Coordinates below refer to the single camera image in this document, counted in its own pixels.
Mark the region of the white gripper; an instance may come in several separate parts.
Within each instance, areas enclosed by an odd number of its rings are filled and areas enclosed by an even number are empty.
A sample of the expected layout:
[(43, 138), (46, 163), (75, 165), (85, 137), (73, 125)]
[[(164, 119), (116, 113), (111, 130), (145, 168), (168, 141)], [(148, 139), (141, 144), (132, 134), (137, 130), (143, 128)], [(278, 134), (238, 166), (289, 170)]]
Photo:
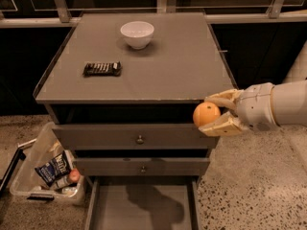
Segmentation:
[(237, 116), (227, 111), (217, 120), (199, 127), (209, 137), (233, 136), (251, 129), (269, 131), (277, 128), (272, 112), (272, 91), (274, 85), (263, 83), (252, 85), (246, 90), (228, 89), (206, 97), (218, 107), (236, 109)]

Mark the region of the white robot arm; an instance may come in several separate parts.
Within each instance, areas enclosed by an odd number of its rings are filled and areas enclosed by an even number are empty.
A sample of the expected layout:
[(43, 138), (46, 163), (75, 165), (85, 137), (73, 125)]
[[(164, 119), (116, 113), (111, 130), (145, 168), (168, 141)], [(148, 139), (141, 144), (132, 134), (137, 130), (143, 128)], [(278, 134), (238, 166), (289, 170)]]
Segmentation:
[(307, 126), (307, 80), (255, 84), (245, 90), (229, 89), (205, 100), (226, 108), (221, 117), (199, 126), (199, 131), (206, 136), (268, 131), (285, 125)]

